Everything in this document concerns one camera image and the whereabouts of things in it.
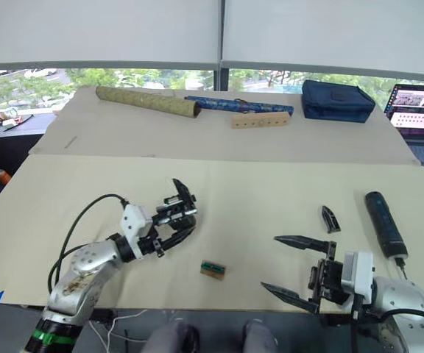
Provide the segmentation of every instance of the orange object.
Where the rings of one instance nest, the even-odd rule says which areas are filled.
[[[6,185],[11,180],[11,176],[3,169],[0,169],[0,182]]]

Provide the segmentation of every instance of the blue pouch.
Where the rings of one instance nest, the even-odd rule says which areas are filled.
[[[306,80],[302,86],[303,113],[308,119],[364,123],[375,102],[355,86]]]

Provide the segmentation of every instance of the desk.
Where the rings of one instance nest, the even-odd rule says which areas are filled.
[[[142,90],[184,97],[245,99],[294,107],[288,126],[231,129],[232,112],[202,110],[196,119],[101,101],[80,88],[33,154],[260,162],[416,164],[398,131],[375,108],[365,124],[306,119],[298,94]]]
[[[152,212],[173,194],[172,177],[197,197],[197,229],[161,259],[125,265],[105,287],[100,306],[299,311],[260,281],[307,297],[310,267],[323,254],[289,248],[275,235],[335,240],[337,260],[347,250],[371,251],[377,275],[400,278],[382,255],[364,206],[372,190],[391,207],[409,249],[407,274],[424,289],[424,168],[33,154],[0,195],[1,302],[45,305],[46,275],[88,202],[114,192]],[[322,204],[335,212],[341,232],[326,233]],[[69,247],[118,232],[120,217],[117,201],[96,205]],[[223,282],[199,273],[203,259],[227,266]],[[322,312],[338,310],[322,301]]]

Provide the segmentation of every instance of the floor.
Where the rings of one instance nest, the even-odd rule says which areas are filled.
[[[121,310],[117,315],[129,315],[138,310]],[[35,328],[40,317],[37,310],[0,304],[0,353],[19,352]],[[240,352],[243,324],[250,319],[261,319],[279,342],[279,352],[350,352],[350,336],[347,326],[323,327],[319,317],[310,314],[172,311],[149,310],[137,318],[119,321],[114,329],[118,335],[145,339],[162,324],[182,318],[194,325],[201,335],[201,352]],[[106,341],[107,330],[94,323]],[[112,338],[110,353],[140,352],[142,343]],[[359,336],[361,353],[382,352],[381,345],[373,338]],[[82,331],[74,352],[106,352],[100,339],[89,325]]]

